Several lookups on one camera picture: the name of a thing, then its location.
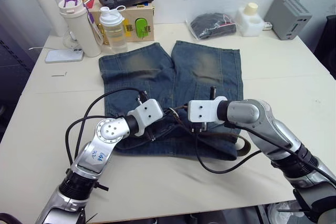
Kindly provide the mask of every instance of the gray electronic device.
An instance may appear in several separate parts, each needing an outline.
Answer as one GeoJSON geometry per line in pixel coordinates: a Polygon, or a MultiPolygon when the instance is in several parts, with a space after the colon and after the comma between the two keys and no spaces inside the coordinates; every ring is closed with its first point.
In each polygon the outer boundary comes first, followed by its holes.
{"type": "Polygon", "coordinates": [[[294,39],[311,18],[299,0],[274,0],[264,21],[271,22],[281,40],[294,39]]]}

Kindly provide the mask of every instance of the blue jeans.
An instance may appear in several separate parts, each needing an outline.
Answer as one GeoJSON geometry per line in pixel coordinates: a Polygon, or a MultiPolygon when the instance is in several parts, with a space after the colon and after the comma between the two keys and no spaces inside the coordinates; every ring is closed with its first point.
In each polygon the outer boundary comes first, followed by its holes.
{"type": "MultiPolygon", "coordinates": [[[[105,92],[121,87],[146,90],[162,108],[177,107],[190,100],[209,100],[210,87],[228,100],[243,99],[239,50],[220,49],[177,41],[172,56],[159,43],[131,52],[99,59],[105,92]]],[[[138,106],[136,94],[122,91],[105,98],[105,114],[116,116],[138,106]]],[[[180,119],[190,125],[187,112],[179,110],[180,119]]],[[[115,150],[128,155],[194,156],[193,137],[172,116],[155,122],[155,141],[145,137],[128,137],[115,150]]],[[[209,132],[233,132],[223,125],[208,123],[209,132]]],[[[235,160],[237,151],[232,137],[200,137],[199,153],[204,157],[235,160]]]]}

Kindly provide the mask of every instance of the white thermos bottle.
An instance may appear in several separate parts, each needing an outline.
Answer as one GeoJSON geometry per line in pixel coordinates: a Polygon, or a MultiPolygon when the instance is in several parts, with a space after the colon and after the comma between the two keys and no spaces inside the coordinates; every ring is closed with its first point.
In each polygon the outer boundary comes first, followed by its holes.
{"type": "Polygon", "coordinates": [[[86,56],[98,56],[101,50],[89,23],[88,10],[82,0],[62,0],[58,7],[59,13],[68,23],[86,56]]]}
{"type": "Polygon", "coordinates": [[[59,14],[57,2],[55,0],[37,0],[37,2],[49,19],[57,36],[63,37],[68,30],[68,25],[64,18],[59,14]]]}

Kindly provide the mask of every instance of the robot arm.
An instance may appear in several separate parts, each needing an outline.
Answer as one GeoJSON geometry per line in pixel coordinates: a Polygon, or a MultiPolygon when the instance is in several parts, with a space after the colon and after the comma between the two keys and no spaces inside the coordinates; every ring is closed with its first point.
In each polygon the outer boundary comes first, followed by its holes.
{"type": "Polygon", "coordinates": [[[85,145],[63,182],[55,189],[38,217],[41,223],[85,223],[84,207],[93,188],[101,186],[98,179],[116,144],[129,135],[140,136],[144,129],[163,117],[163,111],[154,99],[149,99],[124,118],[107,118],[100,121],[93,140],[85,145]]]}
{"type": "MultiPolygon", "coordinates": [[[[84,207],[90,193],[100,187],[98,179],[108,164],[113,148],[129,135],[141,136],[144,129],[163,117],[157,101],[149,99],[124,118],[104,119],[98,123],[93,140],[80,152],[66,178],[52,194],[36,221],[41,223],[84,223],[84,207]]],[[[305,148],[298,138],[273,117],[264,101],[227,101],[217,97],[209,101],[190,101],[188,119],[195,123],[229,123],[248,131],[252,141],[283,171],[293,185],[294,195],[306,216],[319,223],[332,223],[336,215],[336,185],[279,146],[295,152],[309,164],[336,179],[325,164],[305,148]],[[271,139],[275,146],[265,139],[271,139]]]]}
{"type": "Polygon", "coordinates": [[[306,216],[313,222],[322,221],[327,216],[331,216],[331,219],[327,218],[325,223],[336,220],[336,185],[294,155],[258,137],[262,136],[290,149],[336,179],[321,160],[313,156],[282,122],[274,118],[268,103],[259,100],[227,101],[225,97],[217,97],[214,101],[191,101],[188,105],[188,119],[202,123],[224,121],[231,127],[246,130],[255,145],[271,160],[272,166],[281,169],[292,184],[293,193],[306,216]]]}

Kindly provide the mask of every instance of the white bottle cap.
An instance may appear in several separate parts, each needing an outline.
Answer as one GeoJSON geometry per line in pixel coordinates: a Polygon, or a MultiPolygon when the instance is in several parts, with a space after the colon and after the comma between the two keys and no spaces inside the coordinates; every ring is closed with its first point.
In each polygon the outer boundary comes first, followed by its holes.
{"type": "Polygon", "coordinates": [[[248,3],[244,9],[244,14],[253,16],[257,13],[258,5],[256,3],[248,3]]]}
{"type": "Polygon", "coordinates": [[[64,18],[76,18],[87,13],[82,0],[62,0],[58,7],[64,18]]]}
{"type": "Polygon", "coordinates": [[[103,26],[107,26],[107,27],[116,26],[116,25],[119,25],[120,23],[122,23],[125,18],[118,11],[119,7],[121,7],[121,6],[118,6],[116,9],[111,9],[111,10],[107,6],[104,6],[104,7],[100,8],[100,11],[101,11],[101,15],[100,15],[100,18],[99,18],[100,23],[103,26]]]}

